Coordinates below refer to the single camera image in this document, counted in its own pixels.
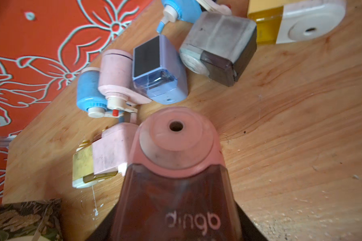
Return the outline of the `blue square pencil sharpener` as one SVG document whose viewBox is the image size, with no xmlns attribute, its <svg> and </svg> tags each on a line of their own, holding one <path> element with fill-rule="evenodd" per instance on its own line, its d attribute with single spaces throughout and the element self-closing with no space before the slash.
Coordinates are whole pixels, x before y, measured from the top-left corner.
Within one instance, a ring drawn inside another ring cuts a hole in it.
<svg viewBox="0 0 362 241">
<path fill-rule="evenodd" d="M 169 22 L 184 21 L 195 23 L 203 11 L 232 15 L 232 11 L 227 5 L 217 4 L 211 0 L 162 0 L 164 10 L 156 31 L 161 34 L 165 25 Z"/>
</svg>

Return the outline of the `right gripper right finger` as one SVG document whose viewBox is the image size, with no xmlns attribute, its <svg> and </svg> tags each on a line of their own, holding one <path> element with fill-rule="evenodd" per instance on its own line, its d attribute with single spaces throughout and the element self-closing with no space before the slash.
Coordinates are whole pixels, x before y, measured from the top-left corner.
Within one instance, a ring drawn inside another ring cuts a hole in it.
<svg viewBox="0 0 362 241">
<path fill-rule="evenodd" d="M 237 212 L 239 215 L 241 232 L 244 241 L 267 241 L 267 238 L 260 232 L 255 224 L 249 219 L 245 212 L 236 202 Z"/>
</svg>

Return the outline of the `light blue small sharpener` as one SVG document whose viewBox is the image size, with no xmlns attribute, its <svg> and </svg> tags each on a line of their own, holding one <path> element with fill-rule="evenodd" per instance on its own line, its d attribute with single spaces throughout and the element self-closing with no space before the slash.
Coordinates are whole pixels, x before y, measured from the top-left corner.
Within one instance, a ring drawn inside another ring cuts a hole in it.
<svg viewBox="0 0 362 241">
<path fill-rule="evenodd" d="M 162 34 L 134 48 L 132 78 L 140 94 L 160 104 L 181 102 L 189 93 L 186 68 Z"/>
</svg>

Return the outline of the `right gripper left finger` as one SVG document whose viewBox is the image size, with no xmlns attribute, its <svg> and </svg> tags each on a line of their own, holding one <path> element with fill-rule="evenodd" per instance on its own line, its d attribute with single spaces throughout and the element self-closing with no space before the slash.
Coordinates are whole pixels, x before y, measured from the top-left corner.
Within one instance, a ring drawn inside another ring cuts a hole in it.
<svg viewBox="0 0 362 241">
<path fill-rule="evenodd" d="M 111 232 L 118 204 L 116 204 L 101 224 L 92 232 L 85 241 L 111 241 Z"/>
</svg>

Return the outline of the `white round pencil sharpener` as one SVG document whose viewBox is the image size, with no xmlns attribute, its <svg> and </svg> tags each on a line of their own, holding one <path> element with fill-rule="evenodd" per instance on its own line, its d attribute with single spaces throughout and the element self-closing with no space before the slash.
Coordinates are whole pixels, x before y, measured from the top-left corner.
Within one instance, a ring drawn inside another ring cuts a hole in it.
<svg viewBox="0 0 362 241">
<path fill-rule="evenodd" d="M 257 25 L 248 18 L 203 12 L 179 54 L 191 71 L 233 86 L 257 50 Z"/>
</svg>

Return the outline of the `pink square pencil sharpener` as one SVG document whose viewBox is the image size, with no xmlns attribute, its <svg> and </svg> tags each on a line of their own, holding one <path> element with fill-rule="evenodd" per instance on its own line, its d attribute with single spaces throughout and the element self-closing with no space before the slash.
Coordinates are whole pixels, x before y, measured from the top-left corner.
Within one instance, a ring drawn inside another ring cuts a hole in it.
<svg viewBox="0 0 362 241">
<path fill-rule="evenodd" d="M 102 132 L 92 143 L 94 174 L 118 172 L 126 175 L 127 163 L 138 125 L 118 123 Z"/>
</svg>

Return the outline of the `blue pencil sharpener pink cap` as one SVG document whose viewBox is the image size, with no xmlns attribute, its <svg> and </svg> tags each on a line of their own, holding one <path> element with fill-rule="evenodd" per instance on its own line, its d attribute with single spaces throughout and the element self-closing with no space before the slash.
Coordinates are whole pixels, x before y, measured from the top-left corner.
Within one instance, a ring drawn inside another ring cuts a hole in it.
<svg viewBox="0 0 362 241">
<path fill-rule="evenodd" d="M 99 90 L 100 69 L 97 67 L 84 68 L 77 82 L 76 105 L 91 118 L 105 117 L 107 100 Z"/>
</svg>

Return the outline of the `yellow white pencil sharpener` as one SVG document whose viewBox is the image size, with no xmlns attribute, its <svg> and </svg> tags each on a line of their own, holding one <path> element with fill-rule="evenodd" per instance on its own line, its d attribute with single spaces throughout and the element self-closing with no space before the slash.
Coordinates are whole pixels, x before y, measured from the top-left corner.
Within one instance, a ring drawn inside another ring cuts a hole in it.
<svg viewBox="0 0 362 241">
<path fill-rule="evenodd" d="M 247 17 L 256 22 L 257 44 L 307 41 L 335 29 L 347 12 L 341 0 L 249 1 Z"/>
</svg>

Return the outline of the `white canvas tote bag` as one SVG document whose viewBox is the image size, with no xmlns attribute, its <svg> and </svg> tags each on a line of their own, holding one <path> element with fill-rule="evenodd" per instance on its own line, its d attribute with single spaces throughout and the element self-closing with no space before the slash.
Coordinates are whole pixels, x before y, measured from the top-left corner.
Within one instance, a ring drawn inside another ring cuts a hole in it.
<svg viewBox="0 0 362 241">
<path fill-rule="evenodd" d="M 0 204 L 0 241 L 62 241 L 61 199 Z"/>
</svg>

